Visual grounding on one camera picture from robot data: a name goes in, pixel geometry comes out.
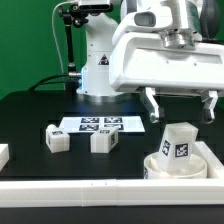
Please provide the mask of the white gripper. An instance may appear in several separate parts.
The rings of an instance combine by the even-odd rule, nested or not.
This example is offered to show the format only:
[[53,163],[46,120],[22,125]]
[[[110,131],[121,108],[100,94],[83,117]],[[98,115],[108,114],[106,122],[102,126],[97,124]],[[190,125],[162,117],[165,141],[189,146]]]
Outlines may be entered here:
[[128,33],[111,54],[109,82],[118,92],[134,93],[146,87],[140,100],[151,123],[164,118],[164,109],[155,100],[153,89],[160,94],[202,92],[202,121],[210,124],[215,120],[218,94],[224,95],[224,46],[198,43],[193,51],[168,49],[157,34]]

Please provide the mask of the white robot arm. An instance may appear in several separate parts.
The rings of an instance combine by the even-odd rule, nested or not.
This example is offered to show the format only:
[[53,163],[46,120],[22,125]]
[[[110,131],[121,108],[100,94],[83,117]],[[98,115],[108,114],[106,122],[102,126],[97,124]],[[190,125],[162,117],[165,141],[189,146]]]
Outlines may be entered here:
[[153,123],[164,116],[157,95],[199,96],[203,121],[214,121],[224,95],[216,0],[80,0],[78,8],[88,13],[80,94],[139,93]]

